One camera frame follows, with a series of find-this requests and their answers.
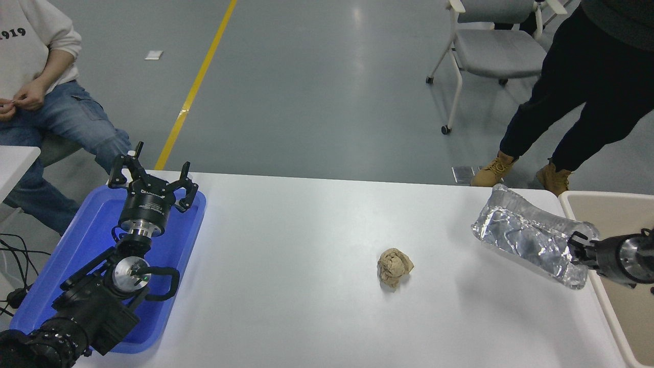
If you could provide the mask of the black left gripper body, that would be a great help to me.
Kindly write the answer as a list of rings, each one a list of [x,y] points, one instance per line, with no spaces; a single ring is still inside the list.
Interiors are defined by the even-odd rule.
[[[149,191],[142,182],[133,181],[128,186],[128,197],[119,217],[121,228],[130,228],[132,223],[144,221],[155,228],[165,228],[170,211],[177,198],[168,191],[154,189]]]

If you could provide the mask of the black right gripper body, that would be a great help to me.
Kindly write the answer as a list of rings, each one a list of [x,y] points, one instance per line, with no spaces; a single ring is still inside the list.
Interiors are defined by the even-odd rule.
[[[627,236],[612,236],[595,241],[595,254],[597,269],[601,276],[612,281],[626,281],[619,251]]]

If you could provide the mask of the seated person's left hand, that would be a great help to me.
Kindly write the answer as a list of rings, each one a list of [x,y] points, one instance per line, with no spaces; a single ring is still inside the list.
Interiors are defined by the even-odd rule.
[[[25,111],[37,111],[44,105],[48,88],[49,84],[39,77],[21,87],[12,99],[12,104]]]

